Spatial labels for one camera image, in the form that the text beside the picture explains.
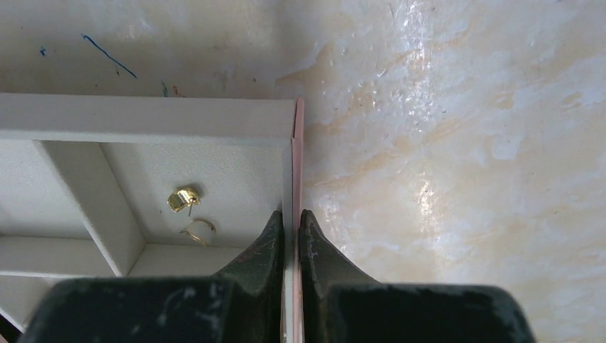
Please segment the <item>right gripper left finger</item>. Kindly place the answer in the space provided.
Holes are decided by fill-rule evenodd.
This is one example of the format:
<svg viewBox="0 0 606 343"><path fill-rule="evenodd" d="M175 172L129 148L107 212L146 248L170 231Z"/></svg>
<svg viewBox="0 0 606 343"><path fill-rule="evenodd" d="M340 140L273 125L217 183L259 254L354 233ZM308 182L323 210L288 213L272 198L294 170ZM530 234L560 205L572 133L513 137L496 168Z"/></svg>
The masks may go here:
<svg viewBox="0 0 606 343"><path fill-rule="evenodd" d="M42 299L21 342L278 342L284 227L209 276L82 278Z"/></svg>

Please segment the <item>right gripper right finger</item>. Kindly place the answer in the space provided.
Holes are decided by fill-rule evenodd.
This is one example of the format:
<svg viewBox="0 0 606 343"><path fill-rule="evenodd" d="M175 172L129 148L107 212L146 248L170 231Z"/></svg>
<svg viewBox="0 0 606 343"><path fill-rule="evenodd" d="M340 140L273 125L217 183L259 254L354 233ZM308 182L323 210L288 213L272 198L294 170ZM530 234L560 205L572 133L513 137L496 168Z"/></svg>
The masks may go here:
<svg viewBox="0 0 606 343"><path fill-rule="evenodd" d="M381 283L301 215L306 342L535 342L521 306L499 287Z"/></svg>

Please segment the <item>beige divided tray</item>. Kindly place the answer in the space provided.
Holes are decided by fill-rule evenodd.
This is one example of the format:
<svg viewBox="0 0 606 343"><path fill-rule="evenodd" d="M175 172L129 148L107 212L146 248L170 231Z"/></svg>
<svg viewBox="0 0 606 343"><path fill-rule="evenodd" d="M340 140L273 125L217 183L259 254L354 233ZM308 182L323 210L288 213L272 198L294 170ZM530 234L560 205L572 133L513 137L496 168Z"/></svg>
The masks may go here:
<svg viewBox="0 0 606 343"><path fill-rule="evenodd" d="M1 95L1 318L28 327L58 283L209 276L284 227L278 342L301 342L303 99ZM200 205L173 212L191 187ZM204 247L184 234L206 219Z"/></svg>

